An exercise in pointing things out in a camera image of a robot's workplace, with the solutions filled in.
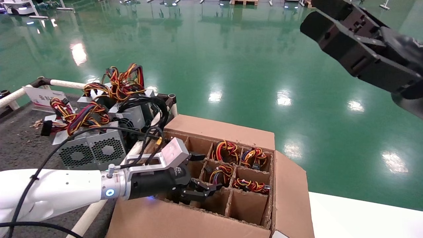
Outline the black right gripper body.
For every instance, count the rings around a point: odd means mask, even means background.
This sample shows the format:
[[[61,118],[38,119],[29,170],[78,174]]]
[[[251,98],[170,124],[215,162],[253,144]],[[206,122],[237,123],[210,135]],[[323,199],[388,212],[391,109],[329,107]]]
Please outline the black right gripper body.
[[[408,90],[392,93],[391,98],[398,107],[422,119],[422,42],[390,28],[381,28],[380,33],[387,46],[387,58],[414,71],[420,77],[420,80],[408,87]]]

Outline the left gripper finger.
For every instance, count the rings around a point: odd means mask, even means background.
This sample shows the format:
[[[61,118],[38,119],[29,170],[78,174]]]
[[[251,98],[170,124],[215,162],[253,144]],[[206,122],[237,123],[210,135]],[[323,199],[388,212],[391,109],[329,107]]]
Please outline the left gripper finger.
[[[192,201],[204,202],[223,187],[223,184],[206,184],[196,179],[190,180],[187,187],[181,190],[180,202],[189,204]]]
[[[189,162],[198,162],[198,161],[204,161],[207,158],[206,154],[201,154],[197,152],[190,151],[189,152]]]

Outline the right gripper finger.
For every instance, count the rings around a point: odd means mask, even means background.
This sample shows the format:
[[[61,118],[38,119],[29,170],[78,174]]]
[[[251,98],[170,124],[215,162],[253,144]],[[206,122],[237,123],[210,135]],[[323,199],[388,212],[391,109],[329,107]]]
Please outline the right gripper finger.
[[[347,0],[313,0],[312,5],[357,36],[381,39],[381,27],[386,27],[366,9]]]
[[[381,39],[357,36],[321,12],[309,14],[300,31],[337,60],[352,76],[390,93],[402,93],[420,80],[417,73],[387,58]]]

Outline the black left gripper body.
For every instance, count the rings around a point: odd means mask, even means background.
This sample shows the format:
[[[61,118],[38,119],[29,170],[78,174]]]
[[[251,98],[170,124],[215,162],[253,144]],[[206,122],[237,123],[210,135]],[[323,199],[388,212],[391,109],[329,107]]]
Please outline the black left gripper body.
[[[191,179],[185,165],[149,173],[135,173],[130,180],[128,200],[173,191],[187,186]]]

